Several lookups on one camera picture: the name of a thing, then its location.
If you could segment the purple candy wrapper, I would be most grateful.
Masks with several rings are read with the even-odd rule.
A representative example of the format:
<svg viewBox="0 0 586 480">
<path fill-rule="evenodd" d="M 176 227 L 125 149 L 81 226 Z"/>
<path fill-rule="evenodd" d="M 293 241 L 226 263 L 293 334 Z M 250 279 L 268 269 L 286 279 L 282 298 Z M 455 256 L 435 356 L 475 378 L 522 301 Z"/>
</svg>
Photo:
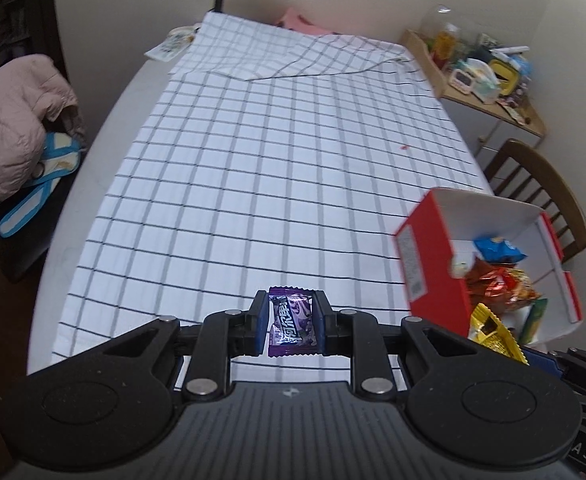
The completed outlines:
<svg viewBox="0 0 586 480">
<path fill-rule="evenodd" d="M 296 287 L 270 287 L 268 295 L 273 314 L 268 333 L 269 358 L 317 354 L 313 292 Z"/>
</svg>

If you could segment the yellow candy packet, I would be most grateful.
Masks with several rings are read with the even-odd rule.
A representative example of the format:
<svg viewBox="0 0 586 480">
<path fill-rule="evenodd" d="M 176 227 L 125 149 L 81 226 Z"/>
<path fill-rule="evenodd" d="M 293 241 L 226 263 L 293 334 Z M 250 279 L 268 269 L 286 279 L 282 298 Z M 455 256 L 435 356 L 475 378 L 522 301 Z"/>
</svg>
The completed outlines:
<svg viewBox="0 0 586 480">
<path fill-rule="evenodd" d="M 516 362 L 528 364 L 524 352 L 506 325 L 485 304 L 478 304 L 471 314 L 468 339 Z"/>
</svg>

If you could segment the brown foil snack bag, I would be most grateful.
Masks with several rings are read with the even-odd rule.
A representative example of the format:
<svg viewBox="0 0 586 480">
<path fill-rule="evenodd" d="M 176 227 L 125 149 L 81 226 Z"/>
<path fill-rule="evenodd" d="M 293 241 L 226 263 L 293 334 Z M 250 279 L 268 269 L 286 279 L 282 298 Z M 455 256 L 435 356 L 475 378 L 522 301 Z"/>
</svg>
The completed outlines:
<svg viewBox="0 0 586 480">
<path fill-rule="evenodd" d="M 513 264 L 494 266 L 476 258 L 464 283 L 472 308 L 485 304 L 497 315 L 527 307 L 541 297 L 528 275 Z"/>
</svg>

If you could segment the blue cookie packet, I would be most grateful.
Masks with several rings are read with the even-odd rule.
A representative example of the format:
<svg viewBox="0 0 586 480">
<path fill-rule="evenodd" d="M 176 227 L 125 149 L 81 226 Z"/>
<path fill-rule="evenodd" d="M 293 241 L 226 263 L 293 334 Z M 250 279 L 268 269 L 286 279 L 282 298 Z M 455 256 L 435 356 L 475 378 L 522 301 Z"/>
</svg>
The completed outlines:
<svg viewBox="0 0 586 480">
<path fill-rule="evenodd" d="M 503 237 L 476 237 L 473 244 L 479 255 L 494 266 L 512 266 L 527 258 L 524 252 Z"/>
</svg>

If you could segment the red cardboard box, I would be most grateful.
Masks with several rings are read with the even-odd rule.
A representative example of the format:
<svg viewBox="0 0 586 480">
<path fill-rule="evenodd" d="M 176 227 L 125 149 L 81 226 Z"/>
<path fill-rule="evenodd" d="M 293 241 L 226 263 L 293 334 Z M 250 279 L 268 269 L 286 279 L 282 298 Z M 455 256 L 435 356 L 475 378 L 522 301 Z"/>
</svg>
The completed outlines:
<svg viewBox="0 0 586 480">
<path fill-rule="evenodd" d="M 548 215 L 486 194 L 433 188 L 394 235 L 413 315 L 466 336 L 478 304 L 530 344 L 576 330 L 581 304 Z"/>
</svg>

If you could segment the white checkered tablecloth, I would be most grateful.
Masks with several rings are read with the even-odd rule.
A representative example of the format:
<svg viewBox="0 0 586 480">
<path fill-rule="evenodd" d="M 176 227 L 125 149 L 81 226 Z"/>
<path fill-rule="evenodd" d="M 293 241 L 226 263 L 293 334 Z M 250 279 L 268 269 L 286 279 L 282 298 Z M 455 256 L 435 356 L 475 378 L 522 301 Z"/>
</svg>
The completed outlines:
<svg viewBox="0 0 586 480">
<path fill-rule="evenodd" d="M 396 324 L 393 233 L 432 188 L 487 184 L 406 48 L 207 14 L 103 194 L 50 359 L 280 285 Z"/>
</svg>

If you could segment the wooden chair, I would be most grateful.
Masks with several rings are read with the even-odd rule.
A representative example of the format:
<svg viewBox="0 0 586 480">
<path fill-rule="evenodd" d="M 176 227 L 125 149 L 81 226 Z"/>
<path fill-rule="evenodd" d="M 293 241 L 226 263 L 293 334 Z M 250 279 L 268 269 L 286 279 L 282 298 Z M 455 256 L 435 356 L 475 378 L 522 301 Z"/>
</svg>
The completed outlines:
<svg viewBox="0 0 586 480">
<path fill-rule="evenodd" d="M 509 139 L 492 156 L 484 174 L 497 196 L 535 205 L 546 213 L 562 263 L 586 249 L 586 215 L 558 170 L 538 151 Z"/>
</svg>

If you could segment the wooden shelf with clutter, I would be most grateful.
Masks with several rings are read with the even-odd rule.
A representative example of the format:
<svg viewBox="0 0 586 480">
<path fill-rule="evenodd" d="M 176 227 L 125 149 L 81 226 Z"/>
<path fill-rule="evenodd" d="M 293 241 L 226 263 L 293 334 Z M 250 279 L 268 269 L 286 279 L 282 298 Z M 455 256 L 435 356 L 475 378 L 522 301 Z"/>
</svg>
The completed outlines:
<svg viewBox="0 0 586 480">
<path fill-rule="evenodd" d="M 466 15 L 434 6 L 400 37 L 481 162 L 511 138 L 538 148 L 547 128 L 528 99 L 528 47 L 507 47 Z"/>
</svg>

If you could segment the white paper tag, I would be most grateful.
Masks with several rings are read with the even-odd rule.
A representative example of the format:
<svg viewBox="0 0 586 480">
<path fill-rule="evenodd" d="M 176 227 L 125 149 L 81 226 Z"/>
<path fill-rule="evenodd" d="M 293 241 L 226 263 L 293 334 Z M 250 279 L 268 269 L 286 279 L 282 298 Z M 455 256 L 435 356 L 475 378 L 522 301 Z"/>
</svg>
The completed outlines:
<svg viewBox="0 0 586 480">
<path fill-rule="evenodd" d="M 144 53 L 144 56 L 157 62 L 171 61 L 194 42 L 200 27 L 201 24 L 197 23 L 172 29 L 160 44 Z"/>
</svg>

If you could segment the pink paper sheet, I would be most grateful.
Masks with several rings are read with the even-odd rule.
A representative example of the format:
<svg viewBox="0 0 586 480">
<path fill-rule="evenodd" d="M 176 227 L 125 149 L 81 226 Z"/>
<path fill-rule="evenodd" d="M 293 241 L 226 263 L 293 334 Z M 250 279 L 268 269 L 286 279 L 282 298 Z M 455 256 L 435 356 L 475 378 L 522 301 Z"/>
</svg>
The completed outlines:
<svg viewBox="0 0 586 480">
<path fill-rule="evenodd" d="M 287 30 L 293 30 L 293 32 L 300 32 L 301 34 L 310 36 L 327 36 L 335 35 L 335 32 L 329 29 L 319 27 L 308 21 L 304 15 L 300 14 L 298 10 L 288 8 L 285 10 L 274 23 L 275 26 Z"/>
</svg>

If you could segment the pink puffer jacket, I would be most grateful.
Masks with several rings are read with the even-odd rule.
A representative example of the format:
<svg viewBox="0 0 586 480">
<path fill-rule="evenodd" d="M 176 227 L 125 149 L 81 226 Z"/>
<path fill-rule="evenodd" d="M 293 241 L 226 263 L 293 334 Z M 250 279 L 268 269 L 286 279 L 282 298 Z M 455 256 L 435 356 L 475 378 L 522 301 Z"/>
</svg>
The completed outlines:
<svg viewBox="0 0 586 480">
<path fill-rule="evenodd" d="M 43 54 L 0 68 L 0 202 L 23 187 L 43 153 L 46 134 L 62 132 L 86 146 L 77 96 L 54 61 Z"/>
</svg>

